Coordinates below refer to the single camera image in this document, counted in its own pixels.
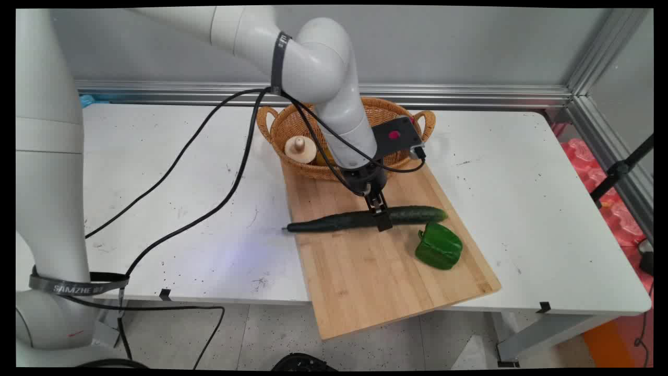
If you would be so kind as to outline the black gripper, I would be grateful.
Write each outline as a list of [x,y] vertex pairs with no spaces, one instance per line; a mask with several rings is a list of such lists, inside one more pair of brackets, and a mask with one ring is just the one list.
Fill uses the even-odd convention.
[[357,169],[342,169],[342,176],[349,190],[357,195],[365,196],[369,212],[374,216],[379,232],[393,228],[390,212],[382,190],[387,183],[384,165],[378,161],[370,162]]

